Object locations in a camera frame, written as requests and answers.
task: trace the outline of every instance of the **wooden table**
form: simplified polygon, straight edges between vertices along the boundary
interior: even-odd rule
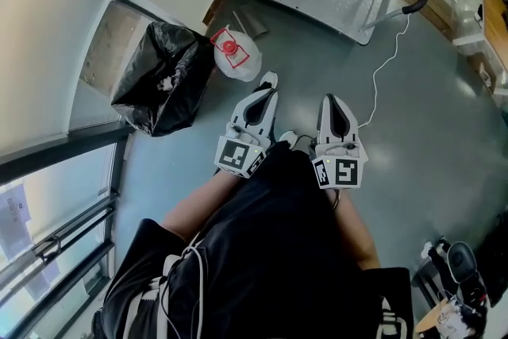
[[[508,29],[502,13],[506,6],[502,0],[481,0],[483,4],[483,28],[478,33],[453,40],[454,45],[466,45],[485,41],[508,72]]]

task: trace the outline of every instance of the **black plastic bag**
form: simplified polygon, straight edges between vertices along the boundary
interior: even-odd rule
[[[206,37],[169,23],[152,23],[121,77],[111,106],[150,136],[190,127],[214,68]]]

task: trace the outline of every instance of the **person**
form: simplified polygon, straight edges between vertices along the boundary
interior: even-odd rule
[[[380,268],[347,191],[319,189],[295,142],[274,143],[250,179],[220,170],[162,223],[141,221],[105,337],[412,337],[408,270]]]

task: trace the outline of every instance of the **white cable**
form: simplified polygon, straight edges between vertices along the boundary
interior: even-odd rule
[[[205,273],[203,269],[203,262],[201,256],[199,255],[198,250],[194,246],[189,246],[183,252],[186,252],[187,250],[192,250],[194,253],[196,253],[199,262],[199,319],[198,319],[198,334],[196,335],[196,338],[200,339],[201,331],[203,328],[203,296],[205,292],[205,277],[204,277]]]
[[[398,36],[403,36],[404,34],[406,34],[406,31],[407,31],[407,28],[410,26],[410,15],[408,14],[407,15],[407,23],[406,23],[406,28],[404,29],[404,31],[401,31],[399,33],[397,33],[397,35],[395,36],[395,52],[394,52],[394,55],[391,56],[390,58],[388,58],[388,60],[386,60],[383,65],[381,65],[381,67],[379,67],[378,69],[376,69],[374,71],[374,74],[372,74],[372,82],[374,83],[374,109],[372,109],[372,112],[371,112],[371,116],[369,117],[369,119],[363,123],[362,125],[359,125],[358,126],[358,129],[360,127],[364,127],[366,125],[368,125],[371,120],[372,120],[372,117],[374,116],[374,112],[375,112],[375,109],[377,108],[378,106],[378,87],[375,83],[375,74],[378,73],[378,71],[384,67],[386,64],[388,64],[390,61],[392,61],[396,56],[397,56],[397,52],[398,52]]]

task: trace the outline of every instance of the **person's left arm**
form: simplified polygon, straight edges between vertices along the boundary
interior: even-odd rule
[[[214,212],[227,201],[241,180],[241,177],[227,171],[219,171],[167,213],[162,227],[189,243]]]

